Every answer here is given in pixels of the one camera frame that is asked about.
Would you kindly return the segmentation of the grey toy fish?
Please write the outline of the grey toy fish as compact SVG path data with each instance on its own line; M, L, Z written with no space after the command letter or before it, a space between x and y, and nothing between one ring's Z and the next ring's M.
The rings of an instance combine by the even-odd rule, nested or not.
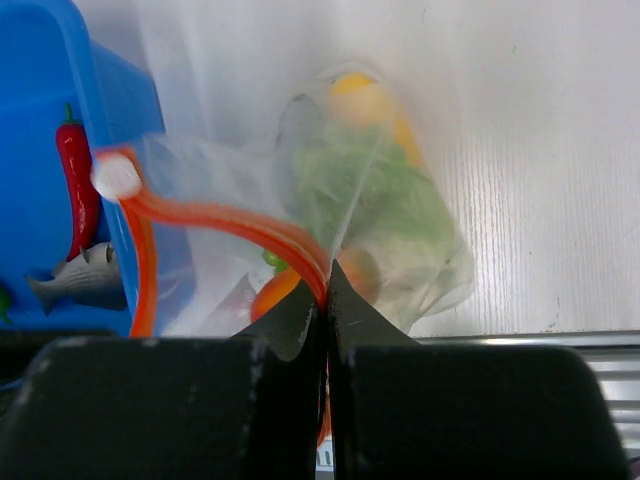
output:
M102 242L69 261L59 263L49 280L24 278L48 316L58 301L69 299L74 305L122 311L127 304L124 285L111 242Z

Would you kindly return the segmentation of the white cauliflower with leaves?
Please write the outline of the white cauliflower with leaves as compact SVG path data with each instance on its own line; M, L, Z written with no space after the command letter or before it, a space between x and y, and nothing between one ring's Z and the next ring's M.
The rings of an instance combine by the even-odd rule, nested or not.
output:
M337 260L354 290L405 333L458 306L475 283L474 258L443 205L355 218Z

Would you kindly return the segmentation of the green grape bunch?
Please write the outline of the green grape bunch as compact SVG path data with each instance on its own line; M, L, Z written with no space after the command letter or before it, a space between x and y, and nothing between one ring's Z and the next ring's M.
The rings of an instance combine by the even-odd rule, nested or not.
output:
M353 220L388 207L432 207L444 200L433 179L399 146L377 139L283 144L263 171L267 210L308 233L337 259Z

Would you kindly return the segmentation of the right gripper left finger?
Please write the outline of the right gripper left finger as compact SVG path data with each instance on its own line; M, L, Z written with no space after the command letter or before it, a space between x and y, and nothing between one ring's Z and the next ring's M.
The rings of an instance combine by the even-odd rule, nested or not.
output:
M228 339L59 339L2 419L1 475L311 479L319 391L305 285Z

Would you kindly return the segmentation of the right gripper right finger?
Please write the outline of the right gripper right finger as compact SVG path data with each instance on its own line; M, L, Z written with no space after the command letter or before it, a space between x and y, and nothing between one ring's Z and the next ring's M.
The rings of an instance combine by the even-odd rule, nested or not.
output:
M596 376L555 345L422 344L331 273L338 479L626 479Z

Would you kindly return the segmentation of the red chili pepper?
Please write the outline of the red chili pepper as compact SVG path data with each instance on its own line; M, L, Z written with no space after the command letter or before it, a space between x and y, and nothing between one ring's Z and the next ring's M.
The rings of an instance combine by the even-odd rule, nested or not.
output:
M99 225L101 200L91 182L92 156L83 124L64 105L65 119L55 133L56 148L64 172L72 214L72 237L66 260L87 249Z

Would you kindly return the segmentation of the clear zip top bag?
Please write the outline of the clear zip top bag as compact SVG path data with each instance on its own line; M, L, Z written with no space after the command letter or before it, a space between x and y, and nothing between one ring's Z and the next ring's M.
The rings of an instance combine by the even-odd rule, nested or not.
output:
M168 133L102 148L92 182L135 249L135 338L257 336L290 361L336 273L402 333L474 285L411 123L367 69L324 72L240 148Z

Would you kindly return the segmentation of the yellow orange mango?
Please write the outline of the yellow orange mango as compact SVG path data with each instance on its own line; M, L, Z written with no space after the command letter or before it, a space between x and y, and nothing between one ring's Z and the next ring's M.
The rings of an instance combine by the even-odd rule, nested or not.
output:
M418 168L423 166L422 154L408 116L374 78L362 72L339 76L329 88L329 105L333 113L347 124L356 127L389 127L394 142L404 149L408 163Z

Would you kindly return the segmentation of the red orange mango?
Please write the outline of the red orange mango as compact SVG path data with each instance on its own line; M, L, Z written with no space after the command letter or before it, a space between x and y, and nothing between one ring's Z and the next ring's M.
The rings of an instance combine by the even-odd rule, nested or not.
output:
M374 257L358 247L340 252L338 263L351 286L363 299L374 304L381 290L381 274ZM250 309L250 321L255 323L284 299L301 281L290 267L280 269L256 294Z

